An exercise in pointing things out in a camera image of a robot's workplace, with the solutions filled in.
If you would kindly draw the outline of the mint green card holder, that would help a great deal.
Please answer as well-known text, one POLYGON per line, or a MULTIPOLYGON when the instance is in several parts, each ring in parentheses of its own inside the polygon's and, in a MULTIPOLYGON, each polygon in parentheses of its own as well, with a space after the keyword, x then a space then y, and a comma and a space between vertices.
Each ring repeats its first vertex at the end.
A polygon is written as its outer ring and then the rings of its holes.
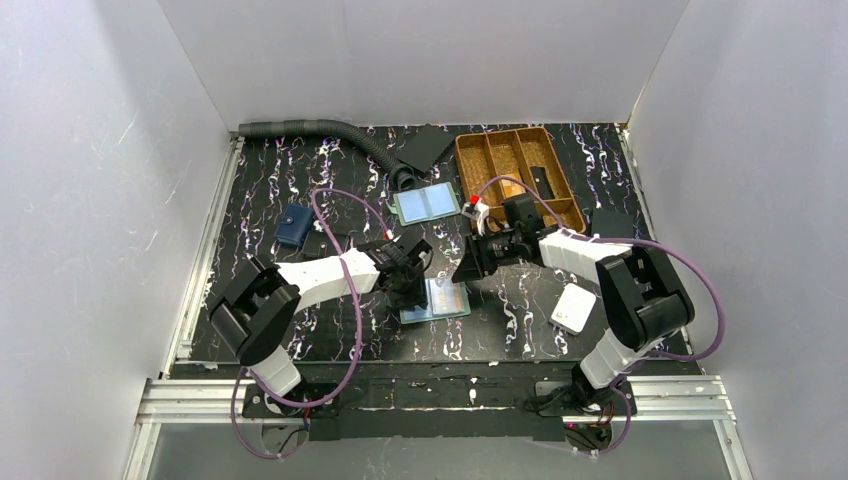
POLYGON ((458 318, 471 313, 468 291, 464 283, 453 283, 448 278, 428 278, 425 287, 427 306, 401 310, 402 324, 458 318))

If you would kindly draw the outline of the black VIP credit card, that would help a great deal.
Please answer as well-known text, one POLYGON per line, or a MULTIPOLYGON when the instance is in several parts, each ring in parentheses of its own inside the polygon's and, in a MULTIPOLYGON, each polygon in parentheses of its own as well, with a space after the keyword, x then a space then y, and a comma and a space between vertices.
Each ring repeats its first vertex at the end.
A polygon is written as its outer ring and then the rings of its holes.
POLYGON ((555 195, 547 176, 547 170, 542 166, 530 166, 529 170, 539 196, 543 200, 553 200, 555 195))

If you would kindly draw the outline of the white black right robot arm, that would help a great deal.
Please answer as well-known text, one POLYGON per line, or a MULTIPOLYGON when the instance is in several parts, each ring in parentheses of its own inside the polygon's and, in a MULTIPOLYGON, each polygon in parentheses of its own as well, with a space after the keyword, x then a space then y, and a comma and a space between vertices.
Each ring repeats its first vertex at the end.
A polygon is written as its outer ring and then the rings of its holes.
POLYGON ((689 324, 694 306, 668 255, 653 246, 589 241, 546 225, 529 193, 507 199, 506 223, 491 222, 474 195, 462 213, 474 224, 455 283, 481 280, 520 260, 565 270, 600 289, 608 327, 551 399, 588 405, 607 396, 625 372, 666 337, 689 324))

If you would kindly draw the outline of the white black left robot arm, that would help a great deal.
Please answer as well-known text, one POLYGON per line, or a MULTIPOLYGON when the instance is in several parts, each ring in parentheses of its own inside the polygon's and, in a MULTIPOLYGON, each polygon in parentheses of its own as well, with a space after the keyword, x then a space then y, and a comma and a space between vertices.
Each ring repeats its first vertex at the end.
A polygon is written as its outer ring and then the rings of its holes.
POLYGON ((425 307, 432 252, 427 241, 401 236, 300 263, 257 256, 213 295, 208 321, 259 387, 288 404, 287 394, 302 380, 282 345, 293 317, 325 301, 373 292, 395 310, 425 307))

